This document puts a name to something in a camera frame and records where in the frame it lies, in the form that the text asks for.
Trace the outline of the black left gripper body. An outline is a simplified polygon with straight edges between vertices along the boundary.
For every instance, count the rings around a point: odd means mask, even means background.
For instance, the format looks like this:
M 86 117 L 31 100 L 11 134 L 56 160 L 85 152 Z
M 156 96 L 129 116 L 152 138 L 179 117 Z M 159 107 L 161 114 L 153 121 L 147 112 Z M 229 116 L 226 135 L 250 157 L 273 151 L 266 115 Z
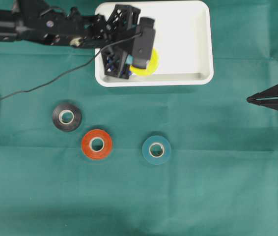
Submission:
M 116 4 L 106 19 L 104 15 L 82 16 L 84 33 L 80 47 L 84 49 L 102 48 L 117 41 L 123 33 L 135 27 L 140 9 L 131 5 Z

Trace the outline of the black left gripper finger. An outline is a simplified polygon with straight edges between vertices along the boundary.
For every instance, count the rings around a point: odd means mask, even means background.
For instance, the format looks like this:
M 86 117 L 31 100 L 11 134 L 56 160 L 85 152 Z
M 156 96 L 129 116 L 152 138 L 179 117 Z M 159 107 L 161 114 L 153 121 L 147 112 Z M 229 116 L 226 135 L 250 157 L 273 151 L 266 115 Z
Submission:
M 128 53 L 118 46 L 110 46 L 101 52 L 104 74 L 107 76 L 129 79 L 130 65 L 126 63 Z

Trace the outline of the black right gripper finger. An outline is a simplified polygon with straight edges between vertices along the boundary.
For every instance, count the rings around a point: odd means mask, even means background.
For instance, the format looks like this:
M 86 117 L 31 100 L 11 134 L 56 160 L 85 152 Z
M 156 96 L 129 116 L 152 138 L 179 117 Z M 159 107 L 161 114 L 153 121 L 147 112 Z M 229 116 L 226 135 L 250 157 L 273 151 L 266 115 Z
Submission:
M 257 99 L 247 99 L 248 103 L 264 106 L 278 111 L 278 99 L 266 99 L 266 100 L 257 100 Z
M 257 100 L 257 99 L 275 98 L 275 97 L 278 97 L 278 84 L 262 92 L 249 96 L 247 100 Z

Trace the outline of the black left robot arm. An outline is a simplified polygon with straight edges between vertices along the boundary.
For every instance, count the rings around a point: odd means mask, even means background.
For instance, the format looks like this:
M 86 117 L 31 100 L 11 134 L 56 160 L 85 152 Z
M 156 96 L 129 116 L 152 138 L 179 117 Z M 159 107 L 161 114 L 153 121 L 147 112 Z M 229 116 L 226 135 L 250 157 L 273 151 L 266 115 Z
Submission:
M 131 37 L 138 24 L 140 10 L 117 4 L 109 18 L 97 14 L 85 16 L 77 7 L 69 13 L 44 0 L 16 0 L 12 10 L 0 10 L 0 42 L 29 41 L 48 46 L 102 49 L 105 74 L 128 79 L 129 53 L 118 42 Z

